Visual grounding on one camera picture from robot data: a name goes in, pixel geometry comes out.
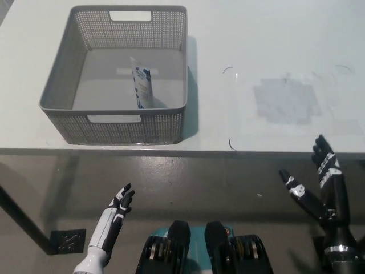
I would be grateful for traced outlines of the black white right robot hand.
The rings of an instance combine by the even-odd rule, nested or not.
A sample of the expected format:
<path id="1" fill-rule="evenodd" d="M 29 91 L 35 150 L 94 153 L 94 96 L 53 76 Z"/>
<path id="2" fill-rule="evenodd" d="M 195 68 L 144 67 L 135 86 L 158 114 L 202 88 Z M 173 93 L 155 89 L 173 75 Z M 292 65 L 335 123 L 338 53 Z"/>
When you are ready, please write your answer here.
<path id="1" fill-rule="evenodd" d="M 354 250 L 357 242 L 350 231 L 345 176 L 336 153 L 323 135 L 315 139 L 311 160 L 317 169 L 320 197 L 316 197 L 285 169 L 279 170 L 283 184 L 293 200 L 323 229 L 324 250 Z"/>

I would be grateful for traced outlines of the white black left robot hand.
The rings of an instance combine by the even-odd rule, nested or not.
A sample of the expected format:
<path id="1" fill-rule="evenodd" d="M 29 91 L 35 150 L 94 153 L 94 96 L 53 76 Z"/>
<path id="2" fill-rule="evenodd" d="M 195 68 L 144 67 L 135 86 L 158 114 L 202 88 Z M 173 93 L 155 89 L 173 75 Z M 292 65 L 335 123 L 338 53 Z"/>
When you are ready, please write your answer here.
<path id="1" fill-rule="evenodd" d="M 134 190 L 131 183 L 124 186 L 112 199 L 109 206 L 103 211 L 92 234 L 89 247 L 102 249 L 110 255 L 127 213 L 131 211 Z"/>

